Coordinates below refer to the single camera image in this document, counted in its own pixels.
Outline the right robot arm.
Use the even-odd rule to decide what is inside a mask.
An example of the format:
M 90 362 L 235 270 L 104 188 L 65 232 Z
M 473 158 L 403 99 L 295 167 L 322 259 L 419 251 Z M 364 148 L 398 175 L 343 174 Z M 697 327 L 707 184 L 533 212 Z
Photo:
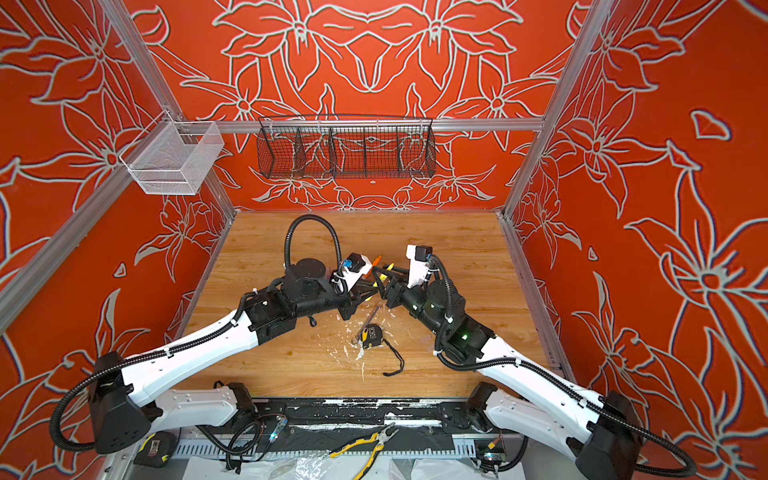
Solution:
M 472 401 L 480 418 L 561 453 L 587 479 L 630 479 L 636 473 L 689 478 L 691 456 L 641 425 L 629 400 L 568 381 L 514 349 L 465 311 L 445 266 L 435 255 L 408 270 L 374 270 L 388 307 L 401 306 L 434 335 L 433 354 L 456 372 L 477 372 L 519 394 L 495 387 Z

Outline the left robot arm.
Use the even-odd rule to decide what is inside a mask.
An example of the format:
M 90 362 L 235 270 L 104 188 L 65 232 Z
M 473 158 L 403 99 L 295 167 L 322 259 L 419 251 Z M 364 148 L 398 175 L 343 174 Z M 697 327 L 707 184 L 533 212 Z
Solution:
M 292 239 L 307 221 L 323 225 L 333 241 L 335 263 L 314 258 L 291 260 Z M 113 351 L 101 356 L 94 371 L 58 402 L 49 420 L 53 444 L 70 452 L 100 454 L 130 446 L 169 419 L 159 403 L 173 387 L 235 354 L 261 346 L 295 329 L 301 318 L 313 320 L 335 310 L 348 320 L 372 295 L 366 275 L 373 269 L 365 255 L 344 257 L 332 224 L 316 214 L 297 217 L 284 240 L 284 273 L 263 289 L 244 293 L 235 310 L 220 320 L 160 348 L 123 357 Z M 65 436 L 62 420 L 70 403 L 88 394 L 93 439 L 77 442 Z

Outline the yellow highlighter pen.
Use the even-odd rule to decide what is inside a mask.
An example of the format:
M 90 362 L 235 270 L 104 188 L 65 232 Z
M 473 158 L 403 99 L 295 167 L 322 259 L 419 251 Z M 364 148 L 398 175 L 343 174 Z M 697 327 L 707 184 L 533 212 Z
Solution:
M 386 267 L 379 267 L 375 266 L 373 268 L 376 281 L 374 284 L 377 287 L 385 288 L 387 285 L 387 282 L 389 281 L 389 277 L 391 276 L 391 273 L 394 269 L 394 264 L 389 264 Z

